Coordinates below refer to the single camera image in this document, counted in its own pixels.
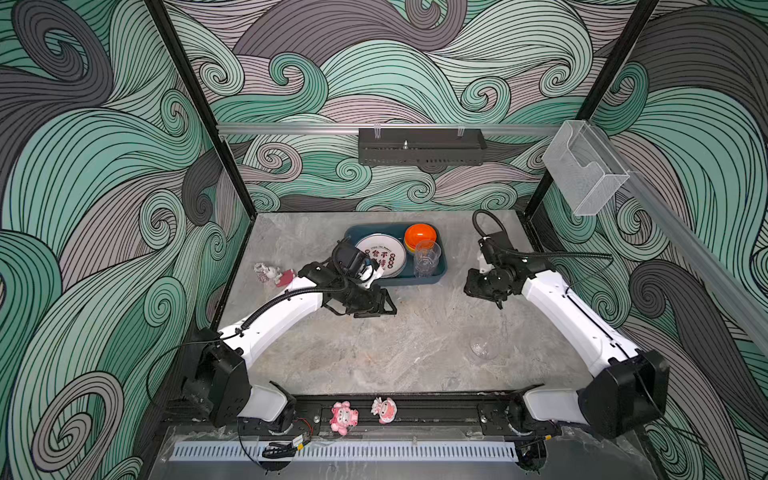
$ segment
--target orange bowl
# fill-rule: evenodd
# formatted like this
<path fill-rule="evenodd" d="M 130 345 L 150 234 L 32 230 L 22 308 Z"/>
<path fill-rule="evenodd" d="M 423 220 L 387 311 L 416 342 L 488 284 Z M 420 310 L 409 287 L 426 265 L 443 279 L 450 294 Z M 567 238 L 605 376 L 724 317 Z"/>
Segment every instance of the orange bowl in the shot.
<path fill-rule="evenodd" d="M 405 238 L 403 240 L 403 243 L 406 245 L 406 249 L 410 253 L 413 253 L 415 252 L 416 245 L 418 245 L 419 242 L 424 240 L 431 240 L 433 242 L 436 241 L 437 232 L 434 228 L 430 227 L 426 223 L 416 223 L 415 225 L 408 227 L 408 230 L 406 230 Z"/>

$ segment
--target white slotted strip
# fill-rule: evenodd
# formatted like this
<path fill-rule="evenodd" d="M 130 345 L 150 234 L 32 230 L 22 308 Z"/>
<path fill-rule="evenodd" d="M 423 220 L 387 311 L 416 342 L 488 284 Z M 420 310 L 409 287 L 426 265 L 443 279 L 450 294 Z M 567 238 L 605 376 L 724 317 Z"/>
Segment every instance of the white slotted strip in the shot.
<path fill-rule="evenodd" d="M 259 462 L 269 462 L 261 452 L 269 442 L 243 441 L 248 453 Z M 177 442 L 171 462 L 215 462 L 250 460 L 240 443 L 230 441 Z M 272 462 L 517 462 L 511 442 L 469 441 L 355 441 L 313 442 L 292 458 Z"/>

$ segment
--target red toy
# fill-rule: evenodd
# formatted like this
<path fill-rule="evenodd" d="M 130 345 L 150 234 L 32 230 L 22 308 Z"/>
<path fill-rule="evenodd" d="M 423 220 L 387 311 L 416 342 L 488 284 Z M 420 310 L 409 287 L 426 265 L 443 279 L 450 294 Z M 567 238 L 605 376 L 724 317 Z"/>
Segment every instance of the red toy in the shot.
<path fill-rule="evenodd" d="M 331 409 L 333 418 L 331 419 L 331 430 L 341 435 L 346 435 L 347 427 L 357 425 L 357 410 L 349 408 L 349 402 L 336 402 Z"/>

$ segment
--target black metal frame post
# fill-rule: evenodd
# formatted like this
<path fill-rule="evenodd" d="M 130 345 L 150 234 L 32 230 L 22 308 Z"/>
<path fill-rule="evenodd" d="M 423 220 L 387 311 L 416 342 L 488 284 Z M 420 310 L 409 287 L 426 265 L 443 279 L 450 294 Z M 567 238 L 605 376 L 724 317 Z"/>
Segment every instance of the black metal frame post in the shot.
<path fill-rule="evenodd" d="M 250 217 L 251 220 L 255 219 L 257 215 L 256 208 L 253 206 L 253 201 L 250 199 L 243 178 L 237 171 L 237 164 L 232 157 L 232 152 L 219 137 L 214 112 L 210 109 L 210 105 L 205 99 L 203 88 L 200 86 L 200 82 L 197 81 L 194 70 L 192 70 L 192 64 L 187 57 L 187 53 L 184 51 L 184 47 L 181 44 L 181 40 L 176 33 L 173 23 L 171 23 L 168 10 L 166 10 L 162 0 L 144 0 L 144 3 L 147 4 L 147 8 L 149 9 L 150 15 L 152 15 L 154 24 L 160 32 L 160 36 L 163 38 L 163 43 L 168 49 L 168 54 L 170 55 L 171 60 L 173 60 L 174 65 L 176 65 L 176 69 L 181 76 L 184 86 L 187 88 L 192 103 L 197 110 L 197 113 L 200 115 L 203 126 L 208 132 L 208 136 L 213 142 L 216 152 L 219 154 L 221 163 L 224 165 L 227 174 L 230 176 L 230 180 L 235 187 L 237 196 L 240 197 L 240 201 L 243 202 L 248 217 Z"/>
<path fill-rule="evenodd" d="M 650 19 L 650 16 L 654 13 L 654 9 L 659 0 L 640 0 L 632 11 L 627 24 L 624 26 L 624 30 L 616 39 L 611 53 L 608 55 L 608 60 L 605 62 L 603 69 L 600 70 L 598 79 L 594 81 L 592 88 L 587 94 L 587 98 L 584 103 L 581 104 L 581 108 L 576 114 L 575 120 L 589 120 L 598 109 L 598 105 L 605 96 L 608 88 L 624 67 L 624 63 L 627 61 L 629 54 L 632 52 L 635 42 L 640 37 L 640 33 L 645 28 L 645 24 Z M 523 228 L 526 228 L 525 224 L 531 221 L 531 218 L 536 213 L 539 205 L 544 200 L 544 195 L 549 191 L 549 187 L 552 185 L 552 176 L 549 171 L 544 173 L 541 181 L 536 187 L 536 191 L 525 207 L 525 212 L 522 214 L 520 220 L 523 223 Z"/>

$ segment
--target transparent glass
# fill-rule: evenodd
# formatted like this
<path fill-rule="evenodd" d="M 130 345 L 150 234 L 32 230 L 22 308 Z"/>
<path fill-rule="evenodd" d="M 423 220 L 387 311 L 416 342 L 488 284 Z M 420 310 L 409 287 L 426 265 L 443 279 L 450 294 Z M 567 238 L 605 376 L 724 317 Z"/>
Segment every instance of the transparent glass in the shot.
<path fill-rule="evenodd" d="M 414 276 L 432 276 L 437 270 L 441 254 L 442 251 L 437 242 L 432 240 L 418 242 L 413 253 Z"/>

